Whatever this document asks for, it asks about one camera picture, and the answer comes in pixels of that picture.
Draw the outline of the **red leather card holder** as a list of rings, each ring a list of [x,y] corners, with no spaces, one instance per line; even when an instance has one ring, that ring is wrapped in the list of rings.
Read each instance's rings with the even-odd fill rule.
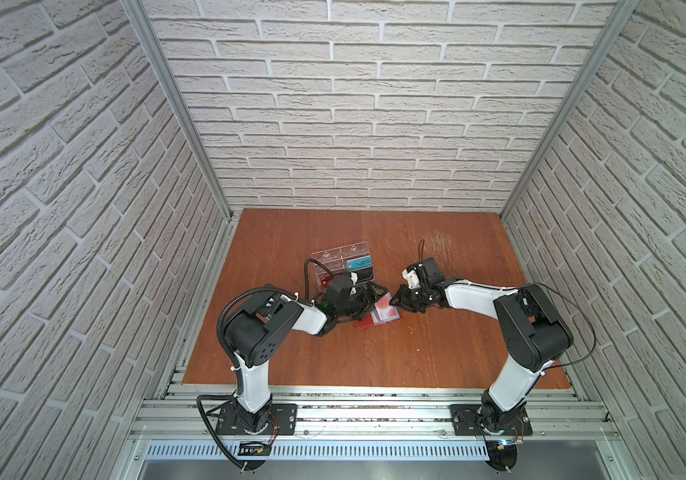
[[[356,327],[357,327],[358,329],[366,329],[366,328],[370,328],[370,327],[382,326],[382,325],[374,325],[374,324],[373,324],[373,322],[372,322],[372,316],[371,316],[373,310],[374,310],[374,306],[373,306],[373,308],[370,310],[370,312],[369,312],[363,319],[358,320],[358,321],[355,322]]]

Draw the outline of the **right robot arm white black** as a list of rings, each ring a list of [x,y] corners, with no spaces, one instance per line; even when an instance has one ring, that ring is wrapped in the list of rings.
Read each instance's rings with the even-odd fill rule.
[[[499,287],[447,279],[430,257],[402,271],[404,283],[390,300],[398,309],[466,310],[496,320],[508,357],[485,390],[478,415],[488,431],[521,414],[527,394],[546,369],[573,344],[573,335],[544,290],[535,285]]]

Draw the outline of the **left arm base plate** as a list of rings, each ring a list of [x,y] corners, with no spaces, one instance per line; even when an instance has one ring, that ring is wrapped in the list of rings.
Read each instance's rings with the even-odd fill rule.
[[[231,402],[218,413],[218,435],[269,435],[292,436],[295,433],[298,405],[270,403],[258,412],[247,411],[238,402]]]

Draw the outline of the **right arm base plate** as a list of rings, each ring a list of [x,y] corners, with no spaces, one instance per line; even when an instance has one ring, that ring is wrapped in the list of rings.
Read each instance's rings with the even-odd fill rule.
[[[450,406],[456,436],[528,437],[533,428],[523,403],[509,411],[491,404],[453,404]]]

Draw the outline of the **white pink circle card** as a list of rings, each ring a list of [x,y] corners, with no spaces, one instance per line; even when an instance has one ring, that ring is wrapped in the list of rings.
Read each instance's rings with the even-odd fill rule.
[[[374,325],[383,325],[400,318],[399,311],[391,304],[391,300],[391,294],[386,293],[374,304],[374,310],[371,314]]]

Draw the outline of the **clear acrylic card organizer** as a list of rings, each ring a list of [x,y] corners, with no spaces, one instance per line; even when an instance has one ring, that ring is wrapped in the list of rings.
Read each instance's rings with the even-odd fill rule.
[[[357,242],[312,253],[311,257],[313,259],[317,260],[330,270],[330,273],[327,273],[322,267],[313,264],[312,267],[316,276],[316,281],[318,276],[324,274],[335,276],[346,272],[354,272],[349,271],[346,268],[346,260],[364,255],[371,256],[370,247],[367,242]]]

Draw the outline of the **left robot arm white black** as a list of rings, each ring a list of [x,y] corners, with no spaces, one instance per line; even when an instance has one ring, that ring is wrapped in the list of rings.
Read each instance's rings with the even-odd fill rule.
[[[387,293],[355,273],[341,273],[313,299],[266,284],[228,303],[217,320],[217,335],[236,372],[235,410],[248,429],[260,432],[269,423],[269,362],[291,332],[323,337],[340,323],[364,319]]]

